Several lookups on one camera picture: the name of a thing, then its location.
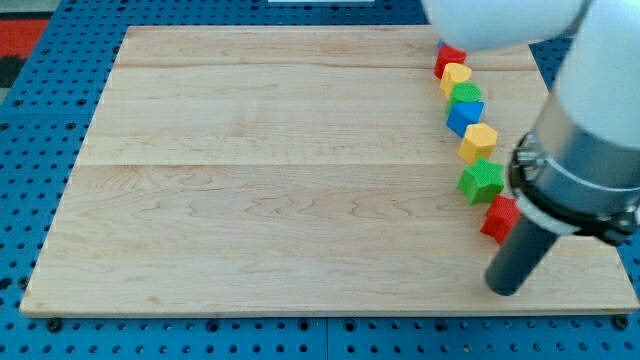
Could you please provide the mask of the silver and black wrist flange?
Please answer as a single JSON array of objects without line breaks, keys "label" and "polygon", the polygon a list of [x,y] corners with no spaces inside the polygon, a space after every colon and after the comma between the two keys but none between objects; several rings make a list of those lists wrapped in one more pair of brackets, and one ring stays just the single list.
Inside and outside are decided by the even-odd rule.
[{"label": "silver and black wrist flange", "polygon": [[516,145],[510,187],[531,232],[619,246],[638,228],[639,143],[579,120],[550,94]]}]

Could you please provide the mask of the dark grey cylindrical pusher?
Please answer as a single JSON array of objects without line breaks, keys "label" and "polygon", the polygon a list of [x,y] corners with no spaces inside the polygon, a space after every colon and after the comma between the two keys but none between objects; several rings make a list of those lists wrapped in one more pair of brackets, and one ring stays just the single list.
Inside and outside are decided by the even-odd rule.
[{"label": "dark grey cylindrical pusher", "polygon": [[485,272],[487,286],[502,296],[516,293],[558,238],[521,216]]}]

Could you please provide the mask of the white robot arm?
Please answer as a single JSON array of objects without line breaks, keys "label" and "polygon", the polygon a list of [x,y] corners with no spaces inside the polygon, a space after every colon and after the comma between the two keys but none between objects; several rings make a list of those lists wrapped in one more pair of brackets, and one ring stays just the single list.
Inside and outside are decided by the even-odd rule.
[{"label": "white robot arm", "polygon": [[508,168],[520,218],[489,265],[514,294],[564,235],[617,246],[639,218],[639,4],[636,0],[442,1],[424,9],[468,52],[561,36],[571,48]]}]

